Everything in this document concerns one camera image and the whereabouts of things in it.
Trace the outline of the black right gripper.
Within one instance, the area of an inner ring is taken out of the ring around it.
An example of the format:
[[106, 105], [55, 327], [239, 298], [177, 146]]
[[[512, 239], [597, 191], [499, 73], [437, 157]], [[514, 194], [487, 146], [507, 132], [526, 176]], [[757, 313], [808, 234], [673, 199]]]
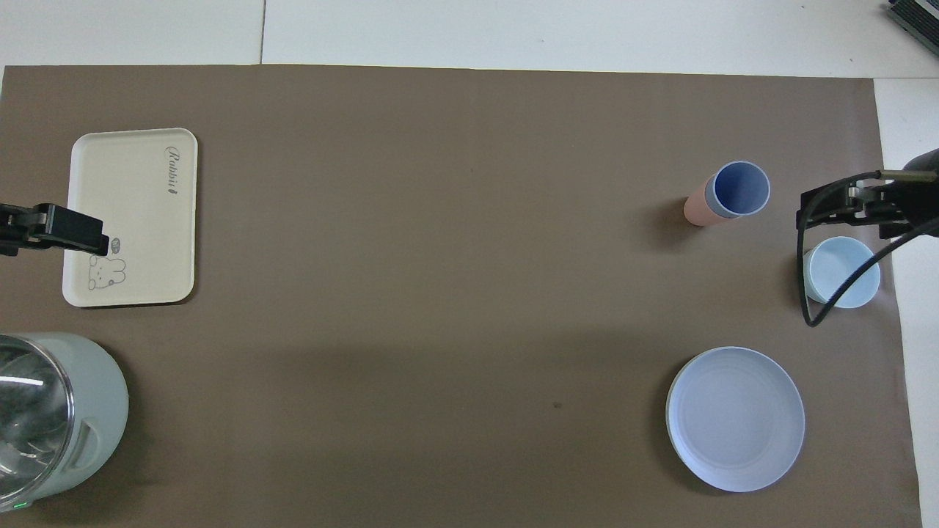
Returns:
[[[895, 178], [893, 171], [878, 171], [882, 180], [892, 178], [895, 183], [886, 184], [883, 192], [886, 201], [895, 204], [903, 223], [882, 224], [878, 228], [879, 238], [896, 238], [937, 220], [938, 214], [938, 148], [913, 158], [903, 171], [932, 172], [935, 180], [908, 181]], [[881, 191], [872, 178], [844, 178], [800, 195], [798, 227], [821, 227], [821, 225], [845, 224], [852, 227], [877, 224], [877, 218], [868, 217], [866, 205], [881, 200]]]

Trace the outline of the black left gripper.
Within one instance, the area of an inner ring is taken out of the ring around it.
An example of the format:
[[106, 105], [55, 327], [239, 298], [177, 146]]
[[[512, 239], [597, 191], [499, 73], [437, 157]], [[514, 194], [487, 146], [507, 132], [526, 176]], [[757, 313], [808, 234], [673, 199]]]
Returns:
[[55, 204], [38, 204], [38, 213], [45, 216], [38, 224], [38, 247], [31, 241], [30, 220], [34, 208], [1, 204], [1, 254], [16, 257], [21, 249], [59, 248], [105, 257], [109, 253], [109, 237], [104, 234], [103, 220], [77, 213]]

